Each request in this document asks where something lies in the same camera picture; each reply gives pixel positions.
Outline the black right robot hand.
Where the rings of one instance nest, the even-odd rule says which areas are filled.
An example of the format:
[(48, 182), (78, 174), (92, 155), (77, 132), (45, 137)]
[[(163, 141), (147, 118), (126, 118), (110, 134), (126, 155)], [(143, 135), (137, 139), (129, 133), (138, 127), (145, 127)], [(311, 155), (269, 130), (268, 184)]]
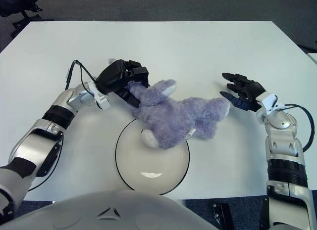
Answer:
[(238, 94), (238, 98), (236, 98), (228, 92), (220, 92), (234, 107), (253, 112), (257, 112), (261, 108), (256, 98), (266, 90), (260, 83), (240, 74), (222, 73), (222, 77), (230, 82), (227, 84), (227, 88)]

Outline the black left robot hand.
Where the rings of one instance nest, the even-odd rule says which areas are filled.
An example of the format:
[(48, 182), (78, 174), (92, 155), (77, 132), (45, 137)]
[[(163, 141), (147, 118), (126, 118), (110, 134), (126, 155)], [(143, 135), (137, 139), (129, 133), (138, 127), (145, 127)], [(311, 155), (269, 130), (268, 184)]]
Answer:
[(95, 79), (95, 85), (102, 94), (117, 94), (129, 105), (138, 108), (140, 101), (126, 88), (131, 81), (140, 82), (148, 88), (148, 70), (136, 61), (114, 61)]

